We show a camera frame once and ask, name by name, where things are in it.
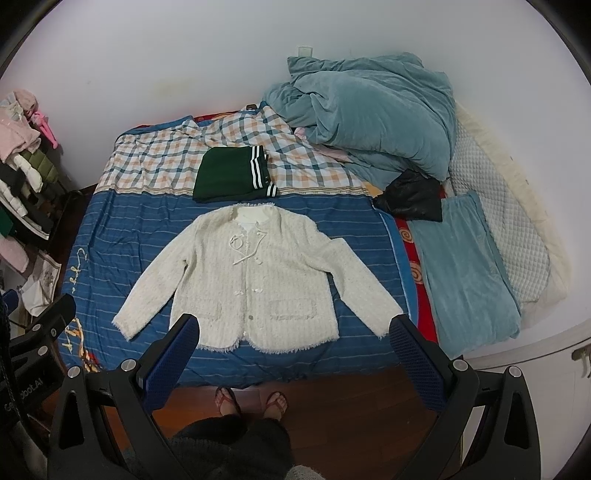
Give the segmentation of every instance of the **metal screw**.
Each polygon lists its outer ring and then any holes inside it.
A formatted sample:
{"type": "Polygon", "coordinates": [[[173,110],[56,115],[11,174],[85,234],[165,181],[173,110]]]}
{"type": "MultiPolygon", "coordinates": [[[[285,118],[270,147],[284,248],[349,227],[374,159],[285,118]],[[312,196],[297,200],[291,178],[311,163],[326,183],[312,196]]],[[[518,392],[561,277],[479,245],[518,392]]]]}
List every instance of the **metal screw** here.
{"type": "Polygon", "coordinates": [[[519,367],[511,365],[509,367],[509,375],[515,378],[519,378],[521,376],[521,370],[519,369],[519,367]]]}
{"type": "Polygon", "coordinates": [[[68,377],[70,377],[70,378],[77,377],[79,373],[80,373],[80,367],[71,367],[68,370],[68,377]]]}
{"type": "Polygon", "coordinates": [[[136,365],[137,363],[135,360],[128,358],[127,360],[123,360],[123,363],[121,363],[121,370],[124,372],[129,372],[130,370],[133,370],[136,365]]]}
{"type": "Polygon", "coordinates": [[[455,368],[456,370],[460,371],[460,372],[465,372],[466,370],[468,370],[468,364],[464,361],[464,360],[454,360],[453,363],[453,368],[455,368]]]}

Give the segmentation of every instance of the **white tweed jacket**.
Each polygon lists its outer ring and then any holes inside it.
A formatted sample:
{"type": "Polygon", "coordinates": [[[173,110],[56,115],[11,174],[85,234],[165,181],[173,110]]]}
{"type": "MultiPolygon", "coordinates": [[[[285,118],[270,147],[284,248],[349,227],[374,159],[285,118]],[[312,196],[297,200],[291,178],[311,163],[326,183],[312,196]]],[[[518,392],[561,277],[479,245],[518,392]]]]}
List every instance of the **white tweed jacket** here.
{"type": "Polygon", "coordinates": [[[241,339],[268,353],[339,337],[326,272],[370,330],[388,332],[400,306],[342,238],[275,205],[232,205],[199,216],[134,285],[113,324],[130,340],[174,293],[170,326],[199,321],[198,348],[229,351],[241,339]]]}

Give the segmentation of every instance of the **blue gripper pad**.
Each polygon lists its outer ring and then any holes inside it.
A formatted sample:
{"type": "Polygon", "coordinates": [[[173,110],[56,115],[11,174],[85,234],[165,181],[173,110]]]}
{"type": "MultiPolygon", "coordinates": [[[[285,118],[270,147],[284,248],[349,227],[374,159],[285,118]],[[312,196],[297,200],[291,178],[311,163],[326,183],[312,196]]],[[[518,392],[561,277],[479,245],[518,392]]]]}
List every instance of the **blue gripper pad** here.
{"type": "Polygon", "coordinates": [[[164,407],[199,342],[199,323],[194,316],[185,314],[178,322],[184,324],[179,330],[175,325],[161,340],[168,343],[167,348],[160,353],[145,377],[138,379],[140,388],[143,387],[144,390],[142,405],[147,413],[164,407]],[[174,335],[172,341],[168,338],[169,335],[174,335]]]}
{"type": "MultiPolygon", "coordinates": [[[[449,359],[435,343],[428,342],[423,338],[406,315],[399,315],[392,319],[389,336],[392,349],[406,370],[425,407],[429,410],[442,412],[447,403],[447,379],[442,376],[441,367],[447,369],[447,366],[441,365],[438,369],[431,361],[426,349],[430,354],[433,354],[433,347],[435,347],[447,362],[449,359]]],[[[435,360],[441,361],[442,358],[439,355],[435,360]]]]}

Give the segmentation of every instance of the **black plastic bag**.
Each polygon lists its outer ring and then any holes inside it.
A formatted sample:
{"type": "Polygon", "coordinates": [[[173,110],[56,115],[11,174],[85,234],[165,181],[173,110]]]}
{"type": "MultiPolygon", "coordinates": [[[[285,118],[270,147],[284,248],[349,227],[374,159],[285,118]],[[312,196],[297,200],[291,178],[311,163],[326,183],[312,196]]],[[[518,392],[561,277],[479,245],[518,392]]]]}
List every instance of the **black plastic bag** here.
{"type": "Polygon", "coordinates": [[[441,184],[414,170],[405,170],[374,198],[374,205],[393,217],[441,222],[441,184]]]}

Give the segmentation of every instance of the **pink hanger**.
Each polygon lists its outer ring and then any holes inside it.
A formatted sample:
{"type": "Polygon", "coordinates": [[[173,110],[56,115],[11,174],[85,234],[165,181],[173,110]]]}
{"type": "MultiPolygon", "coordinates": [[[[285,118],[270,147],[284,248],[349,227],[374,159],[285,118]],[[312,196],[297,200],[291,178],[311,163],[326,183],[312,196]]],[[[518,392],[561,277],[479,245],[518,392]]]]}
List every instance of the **pink hanger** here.
{"type": "Polygon", "coordinates": [[[51,146],[53,148],[57,148],[59,144],[57,143],[56,137],[51,131],[51,128],[49,128],[47,117],[37,110],[31,114],[30,120],[41,131],[41,133],[47,137],[47,139],[51,142],[51,146]]]}

